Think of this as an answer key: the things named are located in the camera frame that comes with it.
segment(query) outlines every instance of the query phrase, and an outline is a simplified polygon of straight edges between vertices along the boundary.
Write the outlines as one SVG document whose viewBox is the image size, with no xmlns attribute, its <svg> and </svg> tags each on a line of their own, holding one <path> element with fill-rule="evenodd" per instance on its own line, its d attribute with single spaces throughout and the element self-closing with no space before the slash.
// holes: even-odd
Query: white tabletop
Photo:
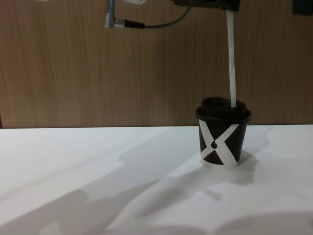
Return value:
<svg viewBox="0 0 313 235">
<path fill-rule="evenodd" d="M 249 126 L 241 164 L 197 127 L 0 130 L 1 235 L 312 235 L 313 125 Z"/>
</svg>

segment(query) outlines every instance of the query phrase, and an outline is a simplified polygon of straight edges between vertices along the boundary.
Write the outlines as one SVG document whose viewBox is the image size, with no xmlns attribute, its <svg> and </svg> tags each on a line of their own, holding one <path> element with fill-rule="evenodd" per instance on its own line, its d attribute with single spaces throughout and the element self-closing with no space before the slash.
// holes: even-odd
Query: black paper cup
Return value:
<svg viewBox="0 0 313 235">
<path fill-rule="evenodd" d="M 232 108 L 230 99 L 209 97 L 197 108 L 201 158 L 206 166 L 232 169 L 237 166 L 251 112 L 237 101 Z"/>
</svg>

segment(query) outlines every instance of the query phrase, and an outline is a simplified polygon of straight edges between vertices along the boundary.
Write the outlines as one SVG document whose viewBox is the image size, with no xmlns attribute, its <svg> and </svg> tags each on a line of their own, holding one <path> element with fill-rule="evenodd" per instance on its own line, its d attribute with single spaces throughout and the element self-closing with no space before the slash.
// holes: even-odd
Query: black cup lid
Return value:
<svg viewBox="0 0 313 235">
<path fill-rule="evenodd" d="M 241 101 L 237 101 L 237 106 L 232 108 L 230 99 L 209 97 L 202 101 L 201 106 L 197 109 L 196 116 L 203 121 L 235 124 L 248 122 L 251 119 L 251 112 Z"/>
</svg>

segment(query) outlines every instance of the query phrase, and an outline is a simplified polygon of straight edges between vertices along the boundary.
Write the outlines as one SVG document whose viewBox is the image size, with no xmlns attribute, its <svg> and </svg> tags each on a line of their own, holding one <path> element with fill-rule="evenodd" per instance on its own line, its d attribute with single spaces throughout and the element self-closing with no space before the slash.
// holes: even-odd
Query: wood grain panel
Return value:
<svg viewBox="0 0 313 235">
<path fill-rule="evenodd" d="M 220 76 L 223 12 L 198 8 L 166 29 L 107 30 L 105 6 L 104 0 L 0 2 L 5 128 L 188 125 L 204 96 L 227 93 Z M 184 10 L 168 0 L 116 8 L 147 24 Z"/>
<path fill-rule="evenodd" d="M 158 30 L 103 28 L 104 0 L 0 1 L 4 128 L 196 124 L 202 98 L 228 96 L 225 12 L 195 8 Z M 149 24 L 185 8 L 119 4 Z M 235 14 L 238 98 L 254 124 L 313 122 L 313 17 L 288 0 L 242 0 Z"/>
</svg>

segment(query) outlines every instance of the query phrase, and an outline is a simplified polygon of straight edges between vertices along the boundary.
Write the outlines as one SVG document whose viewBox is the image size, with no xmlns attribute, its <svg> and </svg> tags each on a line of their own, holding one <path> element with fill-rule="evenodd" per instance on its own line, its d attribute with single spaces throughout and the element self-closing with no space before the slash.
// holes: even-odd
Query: white straw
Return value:
<svg viewBox="0 0 313 235">
<path fill-rule="evenodd" d="M 228 30 L 229 86 L 231 107 L 236 107 L 236 75 L 234 52 L 234 12 L 226 10 Z"/>
</svg>

